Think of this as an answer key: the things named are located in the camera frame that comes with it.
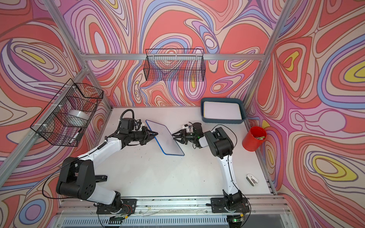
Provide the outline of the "blue whiteboard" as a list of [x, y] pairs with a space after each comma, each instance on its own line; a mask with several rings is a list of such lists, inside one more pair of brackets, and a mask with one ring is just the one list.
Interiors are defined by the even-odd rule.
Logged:
[[155, 139], [163, 154], [171, 156], [184, 156], [184, 152], [174, 140], [171, 132], [165, 125], [151, 120], [146, 120], [146, 124], [151, 131], [158, 133], [158, 135], [155, 136]]

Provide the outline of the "yellow framed whiteboard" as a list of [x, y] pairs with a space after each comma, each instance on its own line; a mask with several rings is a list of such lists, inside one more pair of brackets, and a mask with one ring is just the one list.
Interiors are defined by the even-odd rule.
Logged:
[[242, 113], [237, 103], [206, 101], [203, 103], [203, 117], [215, 120], [242, 120]]

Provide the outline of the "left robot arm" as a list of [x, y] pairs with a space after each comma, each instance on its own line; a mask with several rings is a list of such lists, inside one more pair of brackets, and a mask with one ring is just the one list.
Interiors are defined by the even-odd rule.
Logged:
[[132, 109], [125, 110], [119, 119], [116, 130], [106, 136], [103, 143], [78, 156], [66, 158], [57, 170], [59, 178], [56, 185], [58, 199], [79, 199], [93, 202], [99, 212], [121, 214], [125, 203], [118, 191], [108, 190], [99, 185], [106, 182], [107, 176], [96, 175], [95, 168], [103, 161], [125, 147], [142, 146], [158, 136], [137, 120]]

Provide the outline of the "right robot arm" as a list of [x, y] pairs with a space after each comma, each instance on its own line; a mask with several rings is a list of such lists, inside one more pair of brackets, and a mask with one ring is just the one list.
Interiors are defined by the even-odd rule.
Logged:
[[237, 143], [233, 142], [224, 129], [223, 124], [216, 125], [211, 131], [204, 132], [201, 123], [191, 123], [172, 134], [180, 144], [192, 143], [195, 148], [207, 145], [212, 155], [217, 158], [223, 179], [223, 196], [213, 197], [207, 203], [213, 213], [251, 213], [251, 204], [238, 187], [233, 170], [232, 155]]

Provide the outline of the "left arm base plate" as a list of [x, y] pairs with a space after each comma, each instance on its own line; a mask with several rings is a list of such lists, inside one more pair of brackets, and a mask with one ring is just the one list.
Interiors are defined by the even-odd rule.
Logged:
[[110, 205], [98, 204], [98, 215], [131, 215], [136, 211], [137, 199], [118, 199], [116, 203]]

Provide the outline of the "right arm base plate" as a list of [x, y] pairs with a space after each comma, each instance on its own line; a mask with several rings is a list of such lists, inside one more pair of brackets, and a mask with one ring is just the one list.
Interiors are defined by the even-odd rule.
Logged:
[[210, 198], [209, 203], [213, 213], [249, 213], [251, 211], [249, 202], [246, 198], [228, 202], [224, 197]]

